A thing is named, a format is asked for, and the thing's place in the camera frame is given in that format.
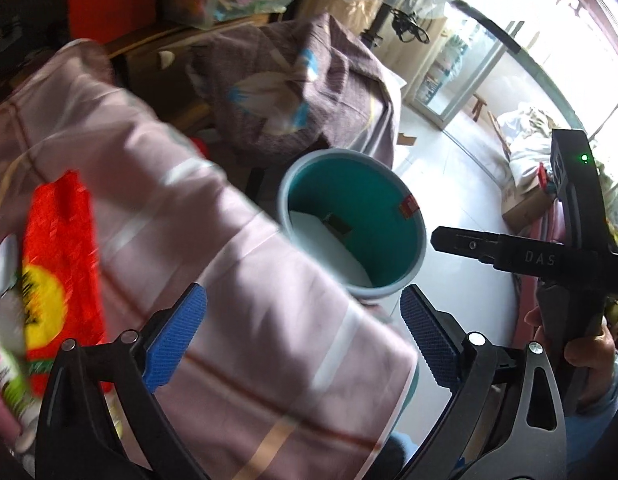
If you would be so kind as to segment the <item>right hand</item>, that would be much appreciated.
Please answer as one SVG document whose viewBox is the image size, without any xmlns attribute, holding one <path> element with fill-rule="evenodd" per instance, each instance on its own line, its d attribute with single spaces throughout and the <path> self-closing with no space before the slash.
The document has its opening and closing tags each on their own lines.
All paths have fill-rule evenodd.
<svg viewBox="0 0 618 480">
<path fill-rule="evenodd" d="M 612 386 L 615 355 L 615 341 L 604 316 L 595 336 L 568 342 L 564 360 L 571 366 L 586 371 L 586 382 L 578 397 L 578 408 L 584 410 L 601 400 Z"/>
</svg>

